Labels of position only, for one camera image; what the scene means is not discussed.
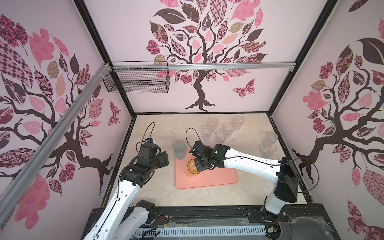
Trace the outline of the yellow plastic cup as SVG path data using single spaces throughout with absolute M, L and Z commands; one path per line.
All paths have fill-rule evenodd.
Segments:
M 197 170 L 196 164 L 195 164 L 196 159 L 191 159 L 188 162 L 187 168 L 188 171 L 193 174 L 193 175 L 198 175 L 200 172 Z

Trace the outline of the green textured plastic cup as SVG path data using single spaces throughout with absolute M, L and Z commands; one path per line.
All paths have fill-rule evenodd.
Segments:
M 175 154 L 175 157 L 178 160 L 183 160 L 186 156 L 186 145 L 184 142 L 176 142 L 173 145 L 173 151 Z

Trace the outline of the pink plastic tray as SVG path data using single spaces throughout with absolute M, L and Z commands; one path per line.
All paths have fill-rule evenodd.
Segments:
M 232 185 L 238 182 L 235 169 L 216 168 L 212 171 L 206 170 L 193 174 L 188 170 L 188 163 L 194 157 L 189 154 L 190 148 L 186 149 L 186 155 L 182 160 L 174 157 L 175 187 L 179 190 L 213 187 L 221 185 Z

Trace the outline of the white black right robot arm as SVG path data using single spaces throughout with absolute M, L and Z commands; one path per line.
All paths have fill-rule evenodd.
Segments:
M 213 148 L 196 141 L 189 153 L 195 157 L 195 166 L 200 173 L 216 168 L 245 171 L 262 177 L 274 184 L 265 198 L 259 216 L 266 222 L 276 221 L 287 203 L 296 203 L 300 176 L 286 158 L 264 159 L 239 152 L 229 146 L 216 144 Z

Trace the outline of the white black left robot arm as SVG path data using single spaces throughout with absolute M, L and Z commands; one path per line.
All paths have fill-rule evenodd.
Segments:
M 147 201 L 137 203 L 131 214 L 125 220 L 123 218 L 134 198 L 151 180 L 155 170 L 168 165 L 168 154 L 161 151 L 152 138 L 142 141 L 138 155 L 121 171 L 112 199 L 83 239 L 129 240 L 147 221 L 152 222 L 150 212 L 155 205 Z

